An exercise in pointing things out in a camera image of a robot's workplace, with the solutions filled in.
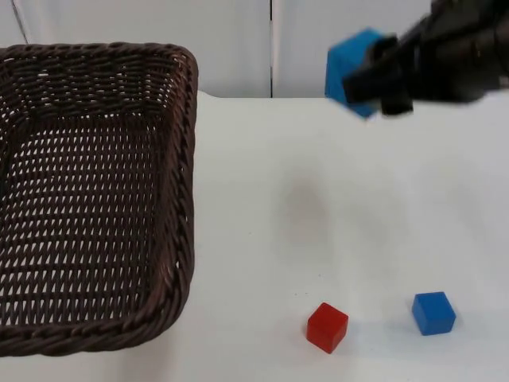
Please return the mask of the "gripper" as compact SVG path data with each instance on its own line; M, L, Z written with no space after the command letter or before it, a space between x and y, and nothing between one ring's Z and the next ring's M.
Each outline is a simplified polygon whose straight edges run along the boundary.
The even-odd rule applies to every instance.
M432 11L399 42L381 37L368 49L381 60L398 46L398 67L343 76L344 106L359 116L411 113L414 101L471 103L493 90L493 13Z

